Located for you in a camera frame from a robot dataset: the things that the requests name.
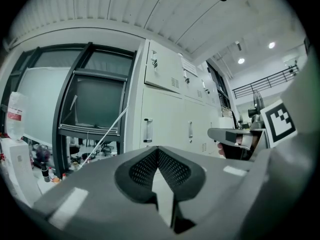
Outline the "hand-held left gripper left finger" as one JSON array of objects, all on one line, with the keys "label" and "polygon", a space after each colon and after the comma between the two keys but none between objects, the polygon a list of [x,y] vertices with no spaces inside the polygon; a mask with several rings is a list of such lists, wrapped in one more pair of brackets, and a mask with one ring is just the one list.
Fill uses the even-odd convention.
[{"label": "hand-held left gripper left finger", "polygon": [[115,181],[118,166],[151,151],[147,147],[86,164],[47,191],[33,209],[68,239],[171,239],[174,232],[156,205],[132,201]]}]

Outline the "person's right hand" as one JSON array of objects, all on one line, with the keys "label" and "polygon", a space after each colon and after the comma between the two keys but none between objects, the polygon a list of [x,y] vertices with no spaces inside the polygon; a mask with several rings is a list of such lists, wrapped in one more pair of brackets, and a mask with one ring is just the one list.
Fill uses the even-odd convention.
[{"label": "person's right hand", "polygon": [[253,152],[255,151],[258,142],[260,139],[260,135],[243,135],[238,134],[236,137],[236,144],[240,146],[248,146],[249,141],[251,141],[250,150],[246,150],[243,148],[231,148],[230,146],[227,146],[228,150],[225,152],[224,145],[220,142],[218,147],[218,154],[223,156],[226,159],[233,159],[233,160],[243,160],[248,161]]}]

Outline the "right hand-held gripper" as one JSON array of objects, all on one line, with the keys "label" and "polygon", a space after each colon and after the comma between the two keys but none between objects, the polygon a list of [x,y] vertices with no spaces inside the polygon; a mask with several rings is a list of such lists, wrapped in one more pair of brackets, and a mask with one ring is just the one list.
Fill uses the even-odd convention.
[{"label": "right hand-held gripper", "polygon": [[[250,127],[254,133],[262,132],[266,147],[274,148],[281,142],[297,135],[296,127],[283,102],[275,102],[260,110]],[[249,130],[209,128],[207,135],[225,146],[250,150],[252,133]]]}]

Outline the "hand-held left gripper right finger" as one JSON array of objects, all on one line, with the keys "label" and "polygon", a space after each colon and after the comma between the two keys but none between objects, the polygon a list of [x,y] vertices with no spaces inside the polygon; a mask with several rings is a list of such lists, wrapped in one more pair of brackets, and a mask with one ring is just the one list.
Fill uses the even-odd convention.
[{"label": "hand-held left gripper right finger", "polygon": [[172,147],[158,148],[159,154],[178,162],[174,176],[181,178],[173,187],[171,239],[235,240],[244,214],[236,210],[237,191],[250,161],[211,157]]}]

